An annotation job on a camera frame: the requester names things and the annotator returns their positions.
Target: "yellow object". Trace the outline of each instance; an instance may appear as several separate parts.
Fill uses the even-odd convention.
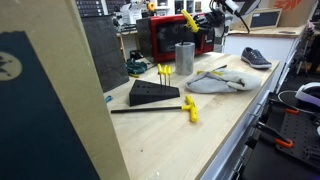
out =
[[[147,8],[149,11],[154,11],[154,4],[153,3],[148,3]]]
[[[167,70],[168,75],[171,75],[171,66],[168,66],[168,70]]]
[[[168,65],[164,65],[163,67],[163,74],[167,75],[168,74]]]
[[[184,9],[181,10],[181,13],[183,14],[184,18],[187,19],[187,25],[186,26],[191,28],[192,32],[194,32],[194,33],[198,32],[199,28],[198,28],[196,22],[194,22],[194,20],[190,16],[190,14]]]
[[[139,78],[140,76],[138,75],[138,74],[129,74],[129,76],[131,76],[131,77],[135,77],[135,78]]]
[[[197,71],[197,74],[201,74],[203,73],[204,71]],[[222,72],[217,72],[217,71],[210,71],[211,74],[215,74],[215,75],[218,75],[218,76],[222,76]]]
[[[190,120],[191,122],[198,122],[198,113],[197,113],[197,107],[194,104],[191,96],[187,95],[186,96],[187,104],[185,106],[181,106],[182,110],[189,110],[190,111]]]
[[[159,74],[163,74],[161,64],[158,64],[158,73]]]

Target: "sneaker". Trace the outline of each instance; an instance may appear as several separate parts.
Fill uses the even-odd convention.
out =
[[[268,62],[257,49],[246,47],[241,56],[241,60],[250,64],[251,67],[257,69],[271,68],[272,64]]]

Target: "small container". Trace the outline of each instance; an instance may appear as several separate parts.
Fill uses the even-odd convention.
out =
[[[179,75],[190,75],[193,73],[194,43],[184,42],[175,45],[176,73]]]

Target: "gray fabric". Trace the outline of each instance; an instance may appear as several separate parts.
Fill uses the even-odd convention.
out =
[[[235,71],[219,69],[222,75],[203,72],[186,83],[186,88],[195,93],[236,92],[237,90],[252,90],[261,83],[259,77]]]
[[[217,93],[217,92],[236,92],[237,90],[229,87],[226,81],[210,72],[203,72],[196,75],[186,83],[186,88],[195,93]]]

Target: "red-handled tool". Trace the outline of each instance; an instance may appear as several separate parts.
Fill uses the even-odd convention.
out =
[[[275,137],[275,143],[279,144],[280,146],[283,146],[285,148],[291,148],[293,146],[292,140],[283,137],[278,131],[260,121],[258,121],[258,123],[254,125],[254,127],[258,128],[264,133],[269,134],[270,136]]]

